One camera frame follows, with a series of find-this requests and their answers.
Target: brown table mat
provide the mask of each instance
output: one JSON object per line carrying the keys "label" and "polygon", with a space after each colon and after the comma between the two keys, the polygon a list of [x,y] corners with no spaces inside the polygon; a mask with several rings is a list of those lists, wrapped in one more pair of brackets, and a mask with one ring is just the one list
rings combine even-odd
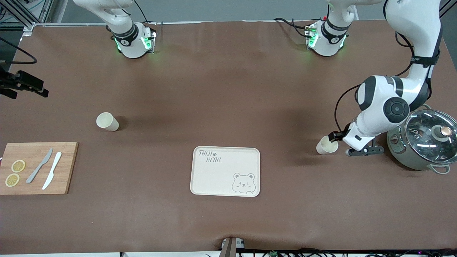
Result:
{"label": "brown table mat", "polygon": [[[446,176],[414,172],[389,153],[346,157],[345,144],[315,153],[335,130],[342,92],[408,65],[385,21],[354,22],[329,58],[274,22],[156,28],[156,53],[140,59],[119,54],[104,27],[36,27],[23,39],[38,63],[12,71],[44,80],[49,98],[2,97],[0,150],[80,145],[67,195],[0,197],[0,253],[202,251],[228,236],[265,249],[457,247],[457,166]],[[457,74],[441,50],[428,103],[457,117]],[[121,130],[98,128],[101,112]],[[341,124],[359,112],[349,94]],[[259,149],[260,195],[193,195],[199,145]]]}

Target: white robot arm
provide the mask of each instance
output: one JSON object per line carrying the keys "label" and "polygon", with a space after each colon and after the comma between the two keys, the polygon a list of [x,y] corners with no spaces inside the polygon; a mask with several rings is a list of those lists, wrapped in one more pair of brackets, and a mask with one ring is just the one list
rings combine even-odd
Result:
{"label": "white robot arm", "polygon": [[373,5],[382,0],[325,0],[328,13],[305,31],[308,48],[322,56],[331,56],[343,47],[346,32],[354,20],[354,5]]}
{"label": "white robot arm", "polygon": [[118,50],[128,58],[139,58],[154,52],[155,30],[140,22],[133,22],[124,8],[134,0],[73,0],[73,2],[100,17],[114,35]]}
{"label": "white robot arm", "polygon": [[329,134],[330,141],[343,140],[352,148],[348,155],[364,155],[371,140],[400,125],[429,98],[431,73],[440,53],[439,4],[440,0],[386,1],[389,25],[410,39],[414,56],[407,78],[375,75],[360,85],[356,100],[362,112],[343,132]]}

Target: white tray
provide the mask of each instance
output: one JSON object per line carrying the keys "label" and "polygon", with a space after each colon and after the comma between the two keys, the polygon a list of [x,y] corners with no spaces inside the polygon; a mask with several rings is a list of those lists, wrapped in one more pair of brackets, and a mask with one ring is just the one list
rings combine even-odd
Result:
{"label": "white tray", "polygon": [[192,160],[191,191],[200,195],[256,197],[260,193],[259,150],[196,147]]}

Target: bear cartoon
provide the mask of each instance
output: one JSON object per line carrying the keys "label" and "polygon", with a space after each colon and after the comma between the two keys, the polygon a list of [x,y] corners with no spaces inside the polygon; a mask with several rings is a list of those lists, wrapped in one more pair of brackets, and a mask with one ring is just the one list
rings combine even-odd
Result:
{"label": "bear cartoon", "polygon": [[233,175],[235,181],[233,182],[232,189],[235,193],[252,194],[255,191],[254,174],[249,173],[247,176],[235,173]]}

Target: wooden cutting board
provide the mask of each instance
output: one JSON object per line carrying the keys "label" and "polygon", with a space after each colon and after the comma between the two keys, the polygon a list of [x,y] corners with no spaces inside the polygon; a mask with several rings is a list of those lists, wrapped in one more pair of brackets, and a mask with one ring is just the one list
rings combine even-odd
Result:
{"label": "wooden cutting board", "polygon": [[[27,184],[27,178],[38,167],[50,148],[53,148],[51,158],[41,167],[33,182]],[[0,195],[66,194],[70,185],[77,149],[78,143],[76,142],[7,144],[0,166]],[[57,152],[62,152],[62,157],[54,170],[54,178],[49,186],[42,190]],[[23,171],[17,173],[20,176],[19,183],[13,187],[8,187],[5,184],[6,177],[13,173],[11,165],[16,160],[25,161],[26,167]]]}

